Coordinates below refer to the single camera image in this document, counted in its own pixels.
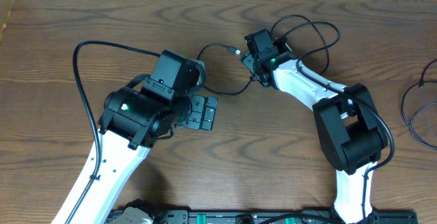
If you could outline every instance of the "green component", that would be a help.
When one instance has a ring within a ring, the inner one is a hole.
[[[206,224],[206,214],[197,215],[197,224]]]
[[[286,218],[285,224],[295,224],[294,218]]]

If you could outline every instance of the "cable connector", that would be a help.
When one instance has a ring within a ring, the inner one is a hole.
[[[235,53],[237,55],[239,55],[241,53],[240,50],[238,50],[237,48],[233,47],[233,46],[228,46],[227,50],[230,51],[231,53]]]

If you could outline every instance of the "black plastic bracket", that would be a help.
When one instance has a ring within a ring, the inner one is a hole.
[[[360,98],[376,111],[365,86],[356,84],[344,92]],[[381,158],[381,150],[388,141],[378,120],[366,108],[335,96],[314,104],[313,113],[322,151],[335,169],[351,175],[359,167]],[[357,121],[345,126],[342,113],[357,116]]]

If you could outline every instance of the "wooden surface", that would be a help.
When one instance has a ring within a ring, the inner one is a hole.
[[[13,1],[14,0],[0,0],[0,42],[3,37],[3,32],[6,29],[6,23],[12,9]]]
[[[340,28],[325,76],[366,85],[391,128],[395,158],[374,175],[373,206],[414,210],[421,223],[435,223],[436,152],[413,141],[399,105],[404,90],[437,57],[437,0],[16,0],[0,46],[0,222],[51,221],[89,154],[92,133],[71,64],[80,41],[170,48],[188,57],[213,42],[245,51],[246,34],[287,14]],[[277,32],[297,23],[284,22]],[[322,33],[333,40],[330,29]],[[292,34],[290,44],[303,54],[321,42],[306,28]],[[238,90],[249,77],[223,49],[208,49],[203,60],[211,88]],[[324,61],[320,53],[306,63],[320,70]],[[79,69],[95,118],[107,94],[151,73],[155,63],[155,57],[86,46]],[[429,78],[436,74],[437,68],[429,69]],[[435,100],[436,90],[416,89],[420,96],[407,100],[408,114]],[[218,99],[214,130],[177,130],[172,140],[158,142],[115,207],[136,198],[193,209],[333,205],[335,171],[320,149],[310,110],[258,83],[240,96]],[[417,120],[418,132],[430,141],[437,135],[436,112],[430,108]]]

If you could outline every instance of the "wooden table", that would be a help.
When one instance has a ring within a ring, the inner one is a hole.
[[[170,48],[194,58],[213,42],[245,51],[245,35],[287,14],[340,28],[326,78],[366,85],[391,128],[395,158],[375,173],[373,206],[414,210],[421,223],[435,223],[436,152],[412,139],[399,106],[404,90],[437,56],[437,0],[16,0],[0,47],[0,222],[50,222],[89,154],[93,137],[71,62],[80,41]],[[277,32],[301,22],[288,20]],[[334,39],[332,30],[322,33]],[[310,27],[293,33],[289,43],[298,54],[322,45]],[[208,49],[203,60],[211,88],[236,91],[249,77],[221,48]],[[95,118],[107,94],[151,73],[155,63],[155,57],[86,46],[79,68]],[[306,63],[321,70],[325,56]],[[437,68],[429,69],[428,77],[436,74]],[[408,98],[407,113],[435,100],[436,90],[415,89],[419,96]],[[136,198],[192,209],[333,205],[335,171],[320,149],[310,110],[258,83],[218,99],[214,130],[177,130],[173,139],[158,142],[115,207]],[[430,141],[437,135],[436,112],[430,108],[417,120],[418,132]]]

